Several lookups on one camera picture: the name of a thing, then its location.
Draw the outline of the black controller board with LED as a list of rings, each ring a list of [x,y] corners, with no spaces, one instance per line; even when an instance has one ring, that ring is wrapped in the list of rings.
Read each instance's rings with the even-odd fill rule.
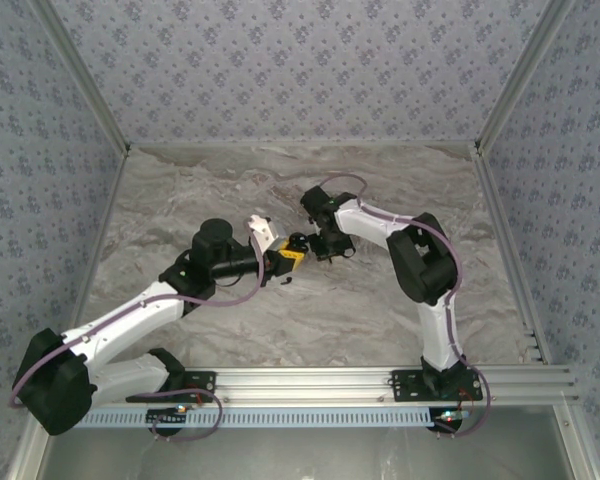
[[[184,427],[187,409],[185,406],[165,409],[149,409],[145,415],[145,423],[156,440],[168,441]]]
[[[438,437],[455,438],[463,422],[472,414],[471,410],[463,408],[430,408],[429,415],[432,425],[428,430]]]

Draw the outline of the grey metal panel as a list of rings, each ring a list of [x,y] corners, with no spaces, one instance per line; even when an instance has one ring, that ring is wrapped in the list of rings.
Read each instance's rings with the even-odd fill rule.
[[[424,428],[224,428],[170,444],[143,428],[51,437],[30,422],[5,480],[600,480],[582,417],[497,407],[462,438]]]

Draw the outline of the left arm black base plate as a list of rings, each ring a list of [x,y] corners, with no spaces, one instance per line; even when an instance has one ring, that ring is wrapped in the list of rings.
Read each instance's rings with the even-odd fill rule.
[[[181,373],[170,373],[165,384],[159,392],[171,392],[175,390],[188,390],[188,393],[172,394],[166,397],[149,398],[135,395],[126,398],[127,403],[212,403],[213,400],[200,393],[193,393],[191,389],[215,392],[217,374],[215,371],[185,370]]]

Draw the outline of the aluminium mounting rail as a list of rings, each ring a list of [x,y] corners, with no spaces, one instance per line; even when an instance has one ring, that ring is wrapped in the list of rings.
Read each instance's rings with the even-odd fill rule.
[[[565,366],[482,365],[482,400],[395,402],[388,385],[394,367],[216,368],[214,394],[227,406],[536,406],[580,399],[574,375]]]

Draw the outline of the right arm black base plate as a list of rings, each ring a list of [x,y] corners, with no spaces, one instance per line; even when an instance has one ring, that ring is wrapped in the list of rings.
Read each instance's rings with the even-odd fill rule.
[[[464,366],[451,373],[421,369],[393,370],[388,385],[395,402],[458,402],[484,398],[478,375]]]

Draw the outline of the aluminium frame post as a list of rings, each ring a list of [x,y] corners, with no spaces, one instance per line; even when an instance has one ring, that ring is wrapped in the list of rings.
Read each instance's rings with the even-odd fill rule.
[[[493,147],[575,3],[548,0],[475,141],[480,156],[485,157]]]

